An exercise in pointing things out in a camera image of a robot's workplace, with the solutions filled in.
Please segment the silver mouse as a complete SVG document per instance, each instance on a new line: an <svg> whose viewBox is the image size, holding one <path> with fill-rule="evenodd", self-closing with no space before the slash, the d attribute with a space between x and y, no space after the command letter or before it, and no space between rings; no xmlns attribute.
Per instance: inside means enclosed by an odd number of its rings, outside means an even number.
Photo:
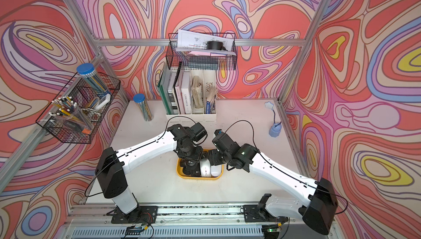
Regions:
<svg viewBox="0 0 421 239"><path fill-rule="evenodd" d="M202 178L210 178L211 175L211 164L208 159L200 160L200 173Z"/></svg>
<svg viewBox="0 0 421 239"><path fill-rule="evenodd" d="M210 167L210 174L212 178L217 178L222 174L223 167L222 165L211 166Z"/></svg>

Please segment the black mouse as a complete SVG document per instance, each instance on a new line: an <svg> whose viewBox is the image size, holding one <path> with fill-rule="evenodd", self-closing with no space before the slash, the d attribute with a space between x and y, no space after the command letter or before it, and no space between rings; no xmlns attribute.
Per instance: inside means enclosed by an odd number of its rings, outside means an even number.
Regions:
<svg viewBox="0 0 421 239"><path fill-rule="evenodd" d="M186 160L183 173L192 177L200 176L200 163L198 161Z"/></svg>

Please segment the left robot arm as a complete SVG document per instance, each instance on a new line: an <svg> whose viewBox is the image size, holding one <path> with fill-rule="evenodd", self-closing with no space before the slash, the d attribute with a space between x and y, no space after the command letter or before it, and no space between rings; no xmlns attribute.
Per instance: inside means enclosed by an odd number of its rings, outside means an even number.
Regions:
<svg viewBox="0 0 421 239"><path fill-rule="evenodd" d="M141 215L141 207L130 190L126 175L157 156L174 151L181 159L199 161L203 148L199 141L208 133L199 122L193 126L175 124L145 142L115 151L105 149L95 169L95 178L105 198L113 200L117 213L127 223Z"/></svg>

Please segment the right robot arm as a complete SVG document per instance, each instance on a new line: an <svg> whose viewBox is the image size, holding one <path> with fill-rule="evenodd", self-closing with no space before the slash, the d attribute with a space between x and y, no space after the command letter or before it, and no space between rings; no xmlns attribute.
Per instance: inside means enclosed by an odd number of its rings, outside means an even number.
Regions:
<svg viewBox="0 0 421 239"><path fill-rule="evenodd" d="M329 180L321 178L317 181L291 171L250 144L238 145L220 129L214 135L212 143L216 148L210 151L211 164L226 164L228 171L244 170L280 186L298 200L293 214L313 231L329 234L338 208L337 195Z"/></svg>

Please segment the yellow plastic storage tray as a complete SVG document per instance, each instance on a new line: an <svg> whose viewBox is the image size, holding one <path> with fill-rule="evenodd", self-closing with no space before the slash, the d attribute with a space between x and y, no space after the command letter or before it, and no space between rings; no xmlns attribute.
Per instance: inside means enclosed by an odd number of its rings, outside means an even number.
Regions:
<svg viewBox="0 0 421 239"><path fill-rule="evenodd" d="M178 159L176 172L183 179L210 181L219 179L223 173L222 165L212 165L210 155L216 150L204 150L199 161Z"/></svg>

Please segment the white file organizer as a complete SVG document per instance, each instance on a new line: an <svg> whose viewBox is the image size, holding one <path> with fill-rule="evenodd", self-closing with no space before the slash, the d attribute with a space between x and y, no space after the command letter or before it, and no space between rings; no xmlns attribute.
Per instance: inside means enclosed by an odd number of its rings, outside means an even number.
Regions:
<svg viewBox="0 0 421 239"><path fill-rule="evenodd" d="M190 72L191 114L185 114L181 85L183 73ZM172 70L168 85L168 94L173 108L172 115L166 115L171 123L189 122L216 122L217 120L217 90L215 70Z"/></svg>

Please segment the white book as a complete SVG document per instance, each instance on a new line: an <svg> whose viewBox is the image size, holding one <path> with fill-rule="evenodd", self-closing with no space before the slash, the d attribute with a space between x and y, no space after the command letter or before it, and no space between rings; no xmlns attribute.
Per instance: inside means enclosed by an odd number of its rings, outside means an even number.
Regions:
<svg viewBox="0 0 421 239"><path fill-rule="evenodd" d="M181 92L182 92L182 99L183 99L183 105L185 114L191 114L192 108L191 108L191 93L190 93L190 87L191 87L191 81L190 81L190 72L185 71L183 73L183 79L182 79L182 85L181 85Z"/></svg>

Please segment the small blue desk lamp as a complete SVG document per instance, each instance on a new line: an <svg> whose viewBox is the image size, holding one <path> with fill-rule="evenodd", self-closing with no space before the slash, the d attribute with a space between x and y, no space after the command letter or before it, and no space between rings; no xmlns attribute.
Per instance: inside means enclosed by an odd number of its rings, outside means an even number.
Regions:
<svg viewBox="0 0 421 239"><path fill-rule="evenodd" d="M274 104L272 102L265 102L265 107L270 109L273 113L273 124L269 129L269 136L276 138L280 135L282 131L282 122L276 122L276 112L274 108Z"/></svg>

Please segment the green book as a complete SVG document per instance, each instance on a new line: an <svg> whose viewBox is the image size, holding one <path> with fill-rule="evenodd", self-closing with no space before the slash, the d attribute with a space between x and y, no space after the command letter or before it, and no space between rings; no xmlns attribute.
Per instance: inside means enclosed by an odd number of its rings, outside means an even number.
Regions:
<svg viewBox="0 0 421 239"><path fill-rule="evenodd" d="M167 115L173 114L173 108L172 108L172 104L171 104L168 90L167 90L168 85L169 85L170 75L171 75L171 71L168 68L168 65L164 64L162 74L158 83L158 89L159 89L159 93L160 93Z"/></svg>

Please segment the blue lid pencil tube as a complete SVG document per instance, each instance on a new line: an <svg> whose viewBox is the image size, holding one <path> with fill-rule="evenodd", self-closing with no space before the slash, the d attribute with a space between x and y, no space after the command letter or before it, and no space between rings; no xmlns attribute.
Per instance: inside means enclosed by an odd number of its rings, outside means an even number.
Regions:
<svg viewBox="0 0 421 239"><path fill-rule="evenodd" d="M142 93L138 93L133 96L133 101L138 106L145 121L152 121L153 115L150 111L146 96Z"/></svg>

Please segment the white paper sheets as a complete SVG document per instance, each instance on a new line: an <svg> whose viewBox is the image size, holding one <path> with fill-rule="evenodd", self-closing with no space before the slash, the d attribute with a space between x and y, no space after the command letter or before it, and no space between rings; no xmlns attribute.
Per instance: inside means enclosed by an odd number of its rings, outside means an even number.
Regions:
<svg viewBox="0 0 421 239"><path fill-rule="evenodd" d="M207 41L220 41L224 43L226 51L207 50ZM203 33L195 33L186 30L178 30L177 52L188 52L198 54L199 56L236 56L234 39L224 38L216 35L208 35Z"/></svg>

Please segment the black tape roll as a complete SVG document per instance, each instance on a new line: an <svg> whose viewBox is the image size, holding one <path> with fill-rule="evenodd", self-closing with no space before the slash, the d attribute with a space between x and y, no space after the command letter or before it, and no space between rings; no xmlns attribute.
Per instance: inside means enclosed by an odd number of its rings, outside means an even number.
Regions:
<svg viewBox="0 0 421 239"><path fill-rule="evenodd" d="M206 47L207 47L207 50L226 51L224 43L220 41L215 41L215 40L207 41Z"/></svg>

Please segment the blue lid tube in basket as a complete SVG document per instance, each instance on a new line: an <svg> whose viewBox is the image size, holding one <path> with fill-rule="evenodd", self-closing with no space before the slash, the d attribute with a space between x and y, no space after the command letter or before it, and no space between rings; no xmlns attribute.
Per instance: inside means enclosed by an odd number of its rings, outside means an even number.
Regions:
<svg viewBox="0 0 421 239"><path fill-rule="evenodd" d="M107 94L110 94L109 88L99 76L99 73L92 63L83 63L76 68L76 71L99 98L103 98Z"/></svg>

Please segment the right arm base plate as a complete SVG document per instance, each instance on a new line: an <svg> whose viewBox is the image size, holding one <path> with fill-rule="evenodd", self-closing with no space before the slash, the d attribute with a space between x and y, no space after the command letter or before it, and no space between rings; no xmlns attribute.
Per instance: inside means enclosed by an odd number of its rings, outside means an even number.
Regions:
<svg viewBox="0 0 421 239"><path fill-rule="evenodd" d="M276 222L284 224L289 221L288 217L275 217L271 215L263 206L258 205L243 205L240 212L244 216L246 223L258 223L258 222Z"/></svg>

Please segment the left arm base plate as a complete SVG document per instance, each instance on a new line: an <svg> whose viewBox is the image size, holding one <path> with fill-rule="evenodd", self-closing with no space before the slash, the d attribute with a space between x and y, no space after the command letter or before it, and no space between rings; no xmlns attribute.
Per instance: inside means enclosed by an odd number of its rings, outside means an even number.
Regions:
<svg viewBox="0 0 421 239"><path fill-rule="evenodd" d="M128 214L123 213L118 207L107 213L112 217L113 224L154 224L158 212L157 206L138 206Z"/></svg>

